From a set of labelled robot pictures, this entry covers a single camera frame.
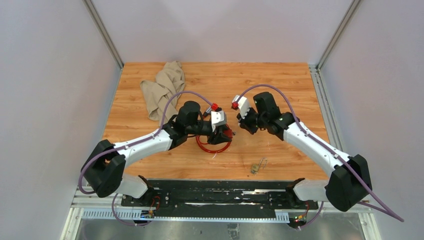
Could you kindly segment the red cable lock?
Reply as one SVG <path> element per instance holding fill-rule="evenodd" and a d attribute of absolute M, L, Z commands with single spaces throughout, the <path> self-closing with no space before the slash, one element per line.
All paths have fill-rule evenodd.
<path fill-rule="evenodd" d="M 195 141 L 198 147 L 209 154 L 219 154 L 225 152 L 231 145 L 232 142 L 220 143 L 218 145 L 212 145 L 204 141 L 204 137 L 197 135 Z"/>

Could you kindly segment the brass padlock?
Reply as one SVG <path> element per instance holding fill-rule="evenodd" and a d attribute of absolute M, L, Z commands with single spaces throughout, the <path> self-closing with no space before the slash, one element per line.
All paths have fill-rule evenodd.
<path fill-rule="evenodd" d="M 254 163 L 252 164 L 251 168 L 250 168 L 250 173 L 253 175 L 256 175 L 260 169 L 264 169 L 267 166 L 268 163 L 268 159 L 266 157 L 263 157 L 259 163 Z"/>

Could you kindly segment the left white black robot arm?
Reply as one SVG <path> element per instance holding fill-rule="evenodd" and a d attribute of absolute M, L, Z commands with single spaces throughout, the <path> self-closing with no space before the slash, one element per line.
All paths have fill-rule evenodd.
<path fill-rule="evenodd" d="M 81 169 L 81 174 L 99 198 L 122 194 L 140 206 L 153 201 L 152 187 L 142 176 L 127 175 L 125 169 L 151 155 L 172 150 L 192 136 L 205 136 L 209 145 L 230 143 L 233 131 L 220 107 L 212 107 L 206 120 L 200 105 L 187 101 L 167 123 L 156 131 L 124 142 L 100 141 Z"/>

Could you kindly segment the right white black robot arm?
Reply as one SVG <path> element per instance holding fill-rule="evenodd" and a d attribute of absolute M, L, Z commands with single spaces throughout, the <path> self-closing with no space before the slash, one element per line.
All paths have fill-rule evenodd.
<path fill-rule="evenodd" d="M 285 191 L 286 203 L 294 209 L 306 201 L 330 202 L 337 210 L 346 212 L 364 199 L 372 188 L 367 160 L 357 154 L 338 150 L 309 130 L 291 112 L 280 111 L 273 95 L 261 92 L 253 97 L 252 107 L 244 96 L 236 95 L 231 103 L 238 110 L 240 128 L 255 134 L 266 130 L 269 134 L 296 147 L 313 160 L 329 177 L 328 180 L 299 178 Z"/>

